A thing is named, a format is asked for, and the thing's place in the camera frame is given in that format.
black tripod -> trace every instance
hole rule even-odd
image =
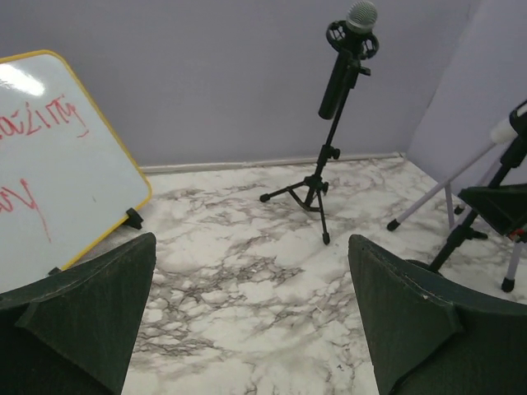
[[[346,30],[344,21],[337,21],[329,25],[326,37],[331,46],[339,52],[339,56],[335,63],[332,76],[329,80],[328,89],[326,90],[323,104],[319,111],[320,116],[325,119],[331,119],[334,111],[334,109],[331,109],[331,102],[338,105],[336,107],[337,110],[334,113],[333,123],[329,129],[326,143],[320,149],[319,158],[316,161],[315,172],[312,175],[305,177],[300,183],[289,185],[272,193],[263,194],[260,196],[260,201],[267,202],[270,198],[274,198],[275,196],[283,193],[290,193],[298,205],[304,210],[320,213],[323,230],[322,240],[324,241],[324,244],[329,244],[330,238],[326,225],[324,205],[322,203],[322,193],[325,195],[328,192],[329,183],[322,180],[322,171],[329,159],[337,160],[340,157],[340,150],[331,145],[335,132],[337,131],[338,122],[343,113],[344,106],[346,105],[349,91],[355,88],[359,74],[365,76],[371,75],[371,70],[361,65],[361,60],[372,58],[377,53],[379,42],[373,34],[356,37]],[[295,189],[300,187],[309,188],[304,201],[302,201],[295,192]],[[315,195],[318,201],[317,207],[312,206],[315,200]]]
[[[488,188],[498,188],[509,172],[519,167],[526,156],[527,139],[518,136],[501,156],[501,167],[488,184]],[[455,249],[460,247],[465,240],[470,239],[473,234],[472,224],[477,217],[478,213],[475,210],[471,210],[463,222],[452,230],[446,239],[445,246],[443,246],[430,266],[427,267],[428,270],[438,272]]]

microphone stand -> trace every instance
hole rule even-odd
[[[319,212],[323,230],[322,240],[326,245],[329,244],[330,238],[324,214],[324,204],[322,203],[322,193],[324,193],[325,195],[328,192],[329,183],[324,182],[322,180],[322,171],[324,170],[324,167],[328,163],[329,159],[337,160],[340,157],[340,150],[338,148],[334,148],[331,144],[333,142],[333,137],[337,130],[338,122],[340,121],[340,116],[343,113],[344,105],[346,104],[349,91],[355,88],[359,74],[363,74],[365,76],[371,75],[371,70],[361,65],[360,57],[361,55],[358,53],[349,52],[347,71],[343,78],[343,93],[338,101],[337,111],[335,113],[333,123],[331,124],[331,128],[329,129],[329,135],[326,139],[326,143],[320,149],[319,158],[316,161],[315,172],[312,175],[305,177],[304,180],[300,183],[289,185],[285,188],[279,189],[278,191],[272,193],[265,193],[260,196],[261,202],[267,202],[269,199],[274,198],[283,193],[290,193],[291,196],[293,196],[295,201],[298,203],[298,205],[304,210],[310,212]],[[295,189],[300,187],[309,188],[304,201],[302,201],[295,192]],[[315,196],[318,201],[317,207],[312,206],[315,200]]]

whiteboard stand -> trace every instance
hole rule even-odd
[[[128,219],[123,222],[123,225],[129,226],[130,228],[134,228],[136,230],[140,230],[142,228],[142,222],[144,221],[143,218],[139,215],[137,211],[133,207],[130,207],[126,211],[126,215],[128,216]]]

lavender wall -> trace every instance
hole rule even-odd
[[[0,56],[62,54],[141,165],[318,152],[336,58],[325,42],[349,0],[30,0],[2,3]],[[479,0],[376,0],[381,50],[336,144],[406,151]]]
[[[527,98],[526,21],[524,0],[482,0],[408,150],[408,158],[431,176],[452,173]],[[459,177],[455,190],[477,182],[503,149]],[[514,171],[506,183],[526,182],[526,169]]]

marble floor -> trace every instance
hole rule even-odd
[[[448,235],[438,196],[390,233],[386,224],[434,182],[403,158],[333,162],[324,198],[331,245],[317,214],[288,195],[313,166],[151,177],[142,210],[157,237],[157,268],[124,394],[376,395],[347,265],[347,240],[365,235],[402,258],[428,262]],[[136,235],[119,229],[92,251]],[[511,243],[466,242],[443,274],[527,303],[527,270],[500,291]]]

